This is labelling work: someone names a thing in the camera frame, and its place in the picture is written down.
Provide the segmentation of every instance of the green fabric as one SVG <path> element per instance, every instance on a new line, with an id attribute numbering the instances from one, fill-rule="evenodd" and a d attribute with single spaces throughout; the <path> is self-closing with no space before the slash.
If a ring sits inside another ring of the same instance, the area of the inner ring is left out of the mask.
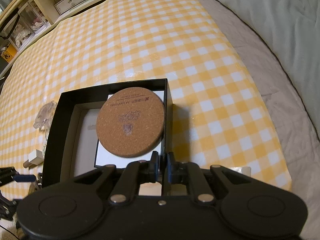
<path id="1" fill-rule="evenodd" d="M 320 0 L 218 1 L 255 30 L 278 57 L 319 135 Z"/>

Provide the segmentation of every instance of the gingham tablecloth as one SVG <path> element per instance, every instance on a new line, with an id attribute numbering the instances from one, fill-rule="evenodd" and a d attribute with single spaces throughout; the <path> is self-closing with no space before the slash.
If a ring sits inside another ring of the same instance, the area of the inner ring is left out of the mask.
<path id="1" fill-rule="evenodd" d="M 62 21 L 14 63 L 0 97 L 1 166 L 20 173 L 42 149 L 40 107 L 64 91 L 167 78 L 174 103 L 173 150 L 203 168 L 250 166 L 289 189 L 291 178 L 268 111 L 246 67 L 197 0 L 107 0 Z M 28 184 L 2 187 L 23 197 Z"/>

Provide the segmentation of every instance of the white drawer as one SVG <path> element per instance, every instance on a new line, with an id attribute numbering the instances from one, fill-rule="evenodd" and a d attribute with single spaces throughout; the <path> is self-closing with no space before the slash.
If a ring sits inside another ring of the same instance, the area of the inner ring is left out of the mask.
<path id="1" fill-rule="evenodd" d="M 81 3 L 84 0 L 62 0 L 58 2 L 55 7 L 58 10 L 60 14 L 63 14 L 64 12 L 68 11 L 73 6 L 76 6 L 77 4 Z"/>

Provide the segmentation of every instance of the open cardboard box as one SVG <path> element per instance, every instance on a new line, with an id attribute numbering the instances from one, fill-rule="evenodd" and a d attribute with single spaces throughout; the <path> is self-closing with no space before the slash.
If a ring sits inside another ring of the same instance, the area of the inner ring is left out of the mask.
<path id="1" fill-rule="evenodd" d="M 103 164 L 123 168 L 137 158 L 103 157 L 95 130 L 100 108 L 114 93 L 128 87 L 154 91 L 164 102 L 164 132 L 157 146 L 161 163 L 172 150 L 172 99 L 167 79 L 130 81 L 72 90 L 61 94 L 52 120 L 43 166 L 43 187 L 65 181 Z M 148 154 L 138 159 L 148 160 Z"/>

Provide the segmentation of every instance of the beige bed sheet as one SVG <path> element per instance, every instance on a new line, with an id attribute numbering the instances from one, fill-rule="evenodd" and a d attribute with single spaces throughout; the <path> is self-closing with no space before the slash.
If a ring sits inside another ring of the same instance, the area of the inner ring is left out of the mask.
<path id="1" fill-rule="evenodd" d="M 263 40 L 217 0 L 198 0 L 249 70 L 276 127 L 292 177 L 292 192 L 308 206 L 301 236 L 320 236 L 320 143 L 300 96 Z"/>

